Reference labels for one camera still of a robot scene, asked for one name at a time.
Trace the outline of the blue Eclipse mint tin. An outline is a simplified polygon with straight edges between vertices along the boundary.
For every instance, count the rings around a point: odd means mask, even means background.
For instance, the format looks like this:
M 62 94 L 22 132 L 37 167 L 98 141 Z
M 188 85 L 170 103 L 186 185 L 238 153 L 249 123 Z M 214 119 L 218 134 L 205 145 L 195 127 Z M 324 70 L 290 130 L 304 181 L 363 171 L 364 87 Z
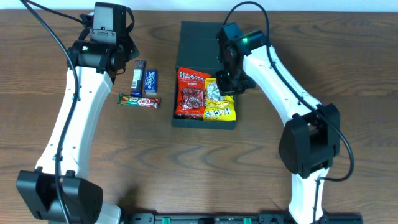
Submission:
M 157 70 L 146 70 L 144 78 L 144 92 L 147 95 L 157 93 Z

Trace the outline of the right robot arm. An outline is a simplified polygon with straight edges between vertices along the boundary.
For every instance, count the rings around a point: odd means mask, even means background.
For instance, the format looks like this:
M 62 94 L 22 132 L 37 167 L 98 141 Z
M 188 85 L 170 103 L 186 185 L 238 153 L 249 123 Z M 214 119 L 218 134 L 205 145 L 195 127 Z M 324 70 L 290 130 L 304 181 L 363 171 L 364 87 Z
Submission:
M 230 23 L 221 26 L 216 39 L 224 66 L 216 74 L 221 95 L 239 95 L 259 86 L 282 120 L 279 155 L 292 174 L 291 217 L 296 223 L 321 220 L 323 179 L 340 147 L 338 135 L 319 115 L 330 116 L 338 126 L 339 111 L 334 105 L 323 106 L 300 86 L 263 32 L 243 34 Z

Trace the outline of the green red KitKat bar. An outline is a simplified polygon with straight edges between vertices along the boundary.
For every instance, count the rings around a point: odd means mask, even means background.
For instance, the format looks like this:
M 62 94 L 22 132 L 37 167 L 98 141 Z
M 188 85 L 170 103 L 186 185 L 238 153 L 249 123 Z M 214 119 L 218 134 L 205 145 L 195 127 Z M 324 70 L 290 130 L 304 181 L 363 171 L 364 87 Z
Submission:
M 160 100 L 157 98 L 127 96 L 120 93 L 117 104 L 158 109 L 160 105 Z

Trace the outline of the dark green lidded box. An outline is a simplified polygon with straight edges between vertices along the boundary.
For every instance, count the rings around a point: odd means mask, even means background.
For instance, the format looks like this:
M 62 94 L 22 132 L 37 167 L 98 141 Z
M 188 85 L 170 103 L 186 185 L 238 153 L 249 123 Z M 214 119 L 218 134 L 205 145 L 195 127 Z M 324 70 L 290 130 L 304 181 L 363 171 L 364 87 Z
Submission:
M 223 24 L 221 22 L 182 21 L 175 69 L 189 68 L 216 77 L 216 72 L 222 70 L 219 63 L 219 45 L 217 33 Z M 234 130 L 235 121 L 203 121 L 200 119 L 185 119 L 174 114 L 171 120 L 173 127 L 204 128 Z

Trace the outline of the dark blue candy bar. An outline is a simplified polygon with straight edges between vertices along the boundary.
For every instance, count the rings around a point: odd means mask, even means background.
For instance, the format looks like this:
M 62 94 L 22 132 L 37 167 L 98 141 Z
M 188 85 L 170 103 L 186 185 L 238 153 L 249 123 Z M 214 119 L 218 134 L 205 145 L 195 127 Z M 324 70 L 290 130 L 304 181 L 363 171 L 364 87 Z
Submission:
M 145 60 L 136 60 L 135 69 L 133 71 L 132 84 L 131 84 L 131 96 L 141 97 L 142 96 L 142 80 L 144 78 L 144 69 L 146 66 Z

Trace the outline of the red snack bag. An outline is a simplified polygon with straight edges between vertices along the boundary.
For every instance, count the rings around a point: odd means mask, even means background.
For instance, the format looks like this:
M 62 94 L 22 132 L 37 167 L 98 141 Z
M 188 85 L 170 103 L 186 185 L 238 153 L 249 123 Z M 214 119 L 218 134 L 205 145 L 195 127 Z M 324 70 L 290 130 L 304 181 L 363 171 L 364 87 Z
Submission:
M 205 112 L 205 81 L 210 74 L 180 67 L 177 71 L 178 95 L 175 114 L 202 119 Z

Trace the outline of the yellow snack bag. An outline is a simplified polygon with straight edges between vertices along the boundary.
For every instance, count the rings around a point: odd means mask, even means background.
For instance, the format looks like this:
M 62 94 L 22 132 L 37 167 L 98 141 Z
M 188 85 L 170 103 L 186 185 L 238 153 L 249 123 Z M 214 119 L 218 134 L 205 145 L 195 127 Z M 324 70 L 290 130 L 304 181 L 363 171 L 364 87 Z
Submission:
M 233 96 L 221 96 L 216 78 L 205 80 L 206 106 L 203 119 L 205 121 L 235 121 L 236 111 Z

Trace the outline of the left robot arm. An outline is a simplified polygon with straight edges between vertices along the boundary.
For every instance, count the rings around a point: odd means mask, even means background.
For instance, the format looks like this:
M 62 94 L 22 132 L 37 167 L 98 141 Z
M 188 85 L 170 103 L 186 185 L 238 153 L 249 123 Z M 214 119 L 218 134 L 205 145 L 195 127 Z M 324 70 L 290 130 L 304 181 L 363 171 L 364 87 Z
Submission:
M 67 83 L 50 140 L 35 169 L 22 170 L 16 187 L 32 216 L 49 223 L 127 223 L 123 209 L 104 200 L 90 182 L 90 151 L 101 109 L 116 76 L 139 55 L 130 33 L 130 8 L 97 2 L 79 19 L 84 29 L 67 58 Z

